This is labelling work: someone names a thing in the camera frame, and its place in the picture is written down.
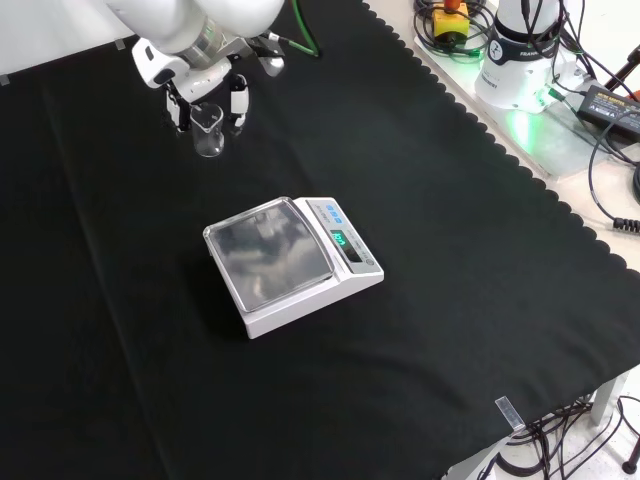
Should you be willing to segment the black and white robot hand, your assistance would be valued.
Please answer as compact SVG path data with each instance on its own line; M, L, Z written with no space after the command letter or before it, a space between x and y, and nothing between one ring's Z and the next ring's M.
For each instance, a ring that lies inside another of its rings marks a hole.
M231 91L232 129L239 132L244 128L249 87L244 76L232 72L232 64L250 53L249 45L241 38L224 41L212 64L198 70L182 58L160 52L147 39L138 40L132 48L134 63L144 83L165 91L169 119L180 133L190 129L191 107L204 102L224 81L229 82Z

